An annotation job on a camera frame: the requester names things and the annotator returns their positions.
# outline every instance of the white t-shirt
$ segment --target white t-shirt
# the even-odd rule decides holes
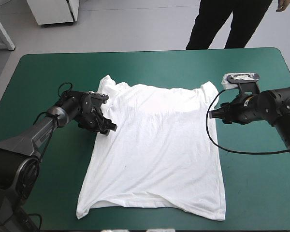
[[[174,207],[224,220],[219,153],[205,129],[215,86],[207,82],[194,90],[130,87],[106,76],[98,92],[109,95],[101,109],[118,128],[108,136],[97,134],[77,218],[90,208],[124,206]],[[216,141],[215,120],[208,124]]]

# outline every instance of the black cable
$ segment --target black cable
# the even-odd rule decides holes
[[[212,105],[214,104],[214,102],[216,101],[216,99],[218,98],[218,96],[223,93],[225,90],[222,90],[220,91],[214,98],[214,100],[212,101],[212,103],[209,105],[208,107],[208,110],[206,112],[206,132],[207,132],[207,135],[208,135],[208,138],[212,141],[212,143],[219,147],[220,149],[222,150],[225,150],[225,151],[228,151],[228,152],[231,152],[231,153],[237,153],[237,154],[246,154],[246,155],[273,155],[273,154],[280,154],[280,153],[285,153],[285,152],[290,152],[290,149],[287,149],[287,150],[281,150],[281,151],[271,151],[271,152],[246,152],[246,151],[234,151],[234,150],[230,150],[230,149],[227,149],[225,147],[222,147],[220,146],[219,144],[215,143],[215,141],[212,139],[212,137],[210,136],[209,134],[209,131],[208,131],[208,114],[209,114],[209,111],[212,107]]]
[[[58,91],[57,91],[57,94],[58,94],[59,97],[61,97],[61,95],[59,94],[59,90],[61,89],[61,87],[63,87],[64,85],[67,85],[67,84],[70,84],[70,88],[69,88],[68,90],[66,90],[67,92],[70,92],[71,89],[73,88],[73,85],[72,85],[71,82],[64,82],[64,83],[62,83],[62,84],[59,86]]]
[[[39,224],[39,230],[41,229],[42,227],[42,215],[41,214],[28,214],[29,217],[31,216],[37,216],[40,218],[40,224]]]
[[[34,120],[33,124],[35,124],[38,121],[38,119],[41,117],[41,115],[43,114],[47,114],[47,111],[40,112],[38,116],[36,117],[36,119]]]

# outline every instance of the gray floor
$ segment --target gray floor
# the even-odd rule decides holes
[[[198,5],[196,0],[81,0],[76,24],[41,28],[26,0],[12,0],[0,7],[0,21],[16,45],[11,53],[0,52],[0,99],[24,54],[182,50]],[[290,68],[290,6],[282,13],[276,7],[272,3],[247,47],[277,47]],[[210,48],[223,48],[230,21]],[[9,58],[2,58],[6,53]]]

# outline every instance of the t-shirt sleeve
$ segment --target t-shirt sleeve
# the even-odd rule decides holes
[[[214,100],[215,96],[218,94],[218,90],[213,85],[213,83],[211,83],[210,81],[208,81],[208,82],[204,83],[203,85],[201,85],[201,90],[202,90],[202,92],[204,94],[205,103],[207,103],[207,104],[212,103],[212,101]],[[213,107],[216,106],[218,101],[219,101],[219,97],[214,102]]]
[[[104,77],[100,81],[98,93],[108,95],[109,99],[107,100],[106,104],[102,104],[102,111],[107,110],[111,105],[113,105],[116,97],[127,88],[130,88],[130,86],[125,82],[116,85],[116,82],[110,77],[110,75]]]

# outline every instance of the black robotic arm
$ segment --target black robotic arm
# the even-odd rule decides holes
[[[238,88],[239,94],[232,102],[221,104],[220,108],[209,111],[210,118],[220,118],[223,123],[248,124],[265,120],[278,131],[287,150],[277,152],[239,152],[241,154],[278,154],[290,152],[290,87],[260,92],[257,85],[259,76],[256,73],[230,73],[223,78],[225,90]]]
[[[109,98],[107,95],[72,91],[72,84],[68,84],[71,85],[69,90],[44,112],[44,119],[20,135],[0,142],[0,230],[3,232],[39,231],[21,206],[38,177],[43,154],[54,130],[72,120],[81,128],[105,135],[117,129],[101,112],[101,105]],[[40,153],[38,148],[45,142]]]

